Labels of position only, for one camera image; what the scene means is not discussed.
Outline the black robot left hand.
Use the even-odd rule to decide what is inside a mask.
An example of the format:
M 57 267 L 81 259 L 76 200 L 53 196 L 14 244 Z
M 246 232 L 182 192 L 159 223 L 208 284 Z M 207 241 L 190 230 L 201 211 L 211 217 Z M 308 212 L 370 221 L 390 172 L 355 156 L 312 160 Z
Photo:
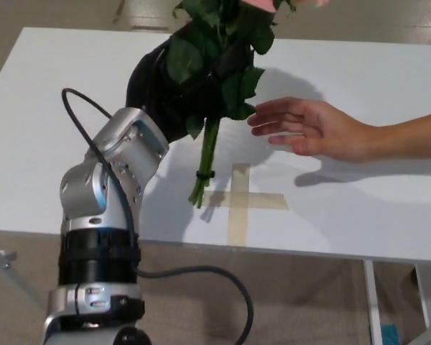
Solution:
M 190 117 L 222 114 L 222 83 L 252 65 L 254 57 L 247 45 L 233 43 L 220 57 L 205 57 L 203 70 L 178 85 L 167 72 L 170 43 L 167 39 L 139 61 L 126 89 L 126 106 L 144 111 L 172 143 L 188 135 Z

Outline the bare human hand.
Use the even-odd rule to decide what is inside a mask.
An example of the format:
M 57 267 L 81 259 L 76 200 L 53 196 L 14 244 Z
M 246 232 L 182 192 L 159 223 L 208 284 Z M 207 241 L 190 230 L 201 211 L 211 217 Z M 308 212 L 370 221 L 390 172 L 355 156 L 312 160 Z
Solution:
M 296 155 L 362 163 L 370 160 L 374 126 L 325 101 L 284 97 L 261 103 L 247 120 L 254 136 Z

